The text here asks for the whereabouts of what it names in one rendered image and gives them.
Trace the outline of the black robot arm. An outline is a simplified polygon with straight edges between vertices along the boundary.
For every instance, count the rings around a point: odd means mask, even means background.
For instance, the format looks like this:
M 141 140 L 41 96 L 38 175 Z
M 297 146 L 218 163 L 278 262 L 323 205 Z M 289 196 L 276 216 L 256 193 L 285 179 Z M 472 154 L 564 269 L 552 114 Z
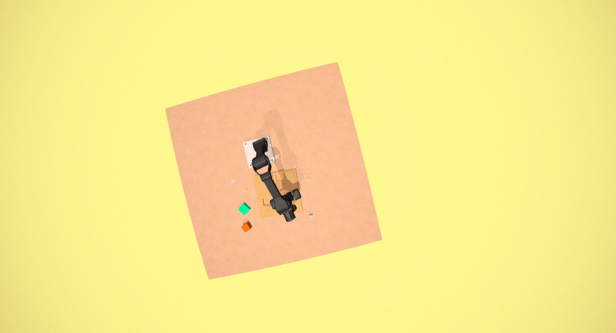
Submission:
M 262 182 L 265 183 L 268 191 L 271 193 L 271 196 L 274 198 L 275 210 L 279 215 L 283 215 L 287 222 L 293 221 L 295 219 L 294 212 L 297 209 L 295 204 L 288 201 L 288 199 L 282 196 L 277 189 L 273 179 L 271 178 L 271 164 L 268 156 L 265 153 L 268 151 L 268 141 L 265 137 L 253 142 L 253 148 L 256 151 L 256 157 L 252 159 L 252 167 L 253 170 L 260 176 Z M 264 166 L 268 166 L 268 172 L 264 174 L 259 174 L 257 170 L 263 168 Z

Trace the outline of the mint green block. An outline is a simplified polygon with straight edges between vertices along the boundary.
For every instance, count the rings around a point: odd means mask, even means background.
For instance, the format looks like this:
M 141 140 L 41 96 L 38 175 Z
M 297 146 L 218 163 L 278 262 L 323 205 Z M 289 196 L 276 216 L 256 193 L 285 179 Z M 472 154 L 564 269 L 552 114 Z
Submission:
M 245 214 L 249 211 L 249 209 L 251 208 L 245 203 L 243 203 L 238 210 L 245 216 Z

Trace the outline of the orange block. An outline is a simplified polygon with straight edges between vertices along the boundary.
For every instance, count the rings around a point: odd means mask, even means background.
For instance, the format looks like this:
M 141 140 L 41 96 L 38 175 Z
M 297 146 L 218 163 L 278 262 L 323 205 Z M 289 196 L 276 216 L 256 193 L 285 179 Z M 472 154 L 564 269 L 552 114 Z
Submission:
M 246 232 L 246 231 L 250 230 L 252 228 L 252 226 L 250 225 L 249 222 L 247 222 L 244 225 L 242 225 L 241 228 L 244 230 L 244 232 Z

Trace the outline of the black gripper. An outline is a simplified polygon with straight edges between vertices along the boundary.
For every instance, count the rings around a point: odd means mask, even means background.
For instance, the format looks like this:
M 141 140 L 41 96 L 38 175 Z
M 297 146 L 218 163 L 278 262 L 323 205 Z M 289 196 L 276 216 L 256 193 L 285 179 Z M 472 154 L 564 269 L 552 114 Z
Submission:
M 295 201 L 297 201 L 298 199 L 301 199 L 301 194 L 298 189 L 294 189 L 291 192 L 287 192 L 286 195 L 282 195 L 282 196 L 286 197 L 289 202 L 294 201 L 294 199 Z M 270 204 L 271 204 L 271 207 L 275 209 L 274 199 L 270 200 Z

